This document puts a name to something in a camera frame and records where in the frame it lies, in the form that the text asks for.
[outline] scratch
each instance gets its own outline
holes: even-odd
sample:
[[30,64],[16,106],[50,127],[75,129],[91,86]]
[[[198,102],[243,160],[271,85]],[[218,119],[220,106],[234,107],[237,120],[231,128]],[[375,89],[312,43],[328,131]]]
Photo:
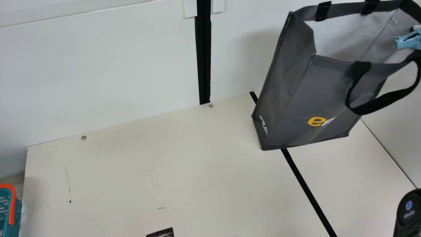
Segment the scratch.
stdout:
[[64,170],[66,171],[66,175],[67,175],[67,183],[69,184],[69,194],[70,194],[70,181],[69,181],[69,174],[67,173],[67,169],[66,169],[66,166],[64,165],[64,163],[62,163],[62,164],[63,164]]

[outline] gray tote bag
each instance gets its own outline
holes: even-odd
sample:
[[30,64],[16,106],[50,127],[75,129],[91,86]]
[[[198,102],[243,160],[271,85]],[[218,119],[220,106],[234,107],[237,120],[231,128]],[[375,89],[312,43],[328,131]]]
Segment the gray tote bag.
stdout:
[[[361,117],[410,94],[421,53],[394,48],[421,24],[412,0],[307,6],[290,12],[252,118],[263,150],[346,137]],[[377,97],[411,62],[415,83]]]

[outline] white table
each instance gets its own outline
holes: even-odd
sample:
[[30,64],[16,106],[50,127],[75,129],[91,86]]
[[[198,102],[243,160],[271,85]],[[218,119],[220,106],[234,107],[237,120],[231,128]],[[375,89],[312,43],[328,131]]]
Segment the white table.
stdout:
[[253,108],[245,94],[29,147],[21,236],[328,236]]
[[415,186],[362,121],[346,138],[288,150],[338,237],[393,237]]
[[[328,236],[250,95],[212,104],[29,147],[21,236]],[[364,124],[289,151],[339,237],[393,235],[414,187]]]

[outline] plastic basket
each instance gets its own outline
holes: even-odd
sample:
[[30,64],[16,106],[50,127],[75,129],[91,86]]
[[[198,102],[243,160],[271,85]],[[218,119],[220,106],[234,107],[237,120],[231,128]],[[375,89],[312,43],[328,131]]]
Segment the plastic basket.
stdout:
[[16,198],[15,188],[0,183],[0,237],[18,237],[22,202]]

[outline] clothespin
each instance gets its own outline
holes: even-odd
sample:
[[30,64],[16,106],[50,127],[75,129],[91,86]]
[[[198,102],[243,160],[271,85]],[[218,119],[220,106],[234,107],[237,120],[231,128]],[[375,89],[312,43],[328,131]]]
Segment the clothespin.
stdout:
[[421,28],[404,36],[396,36],[394,38],[394,47],[396,49],[414,48],[421,50]]

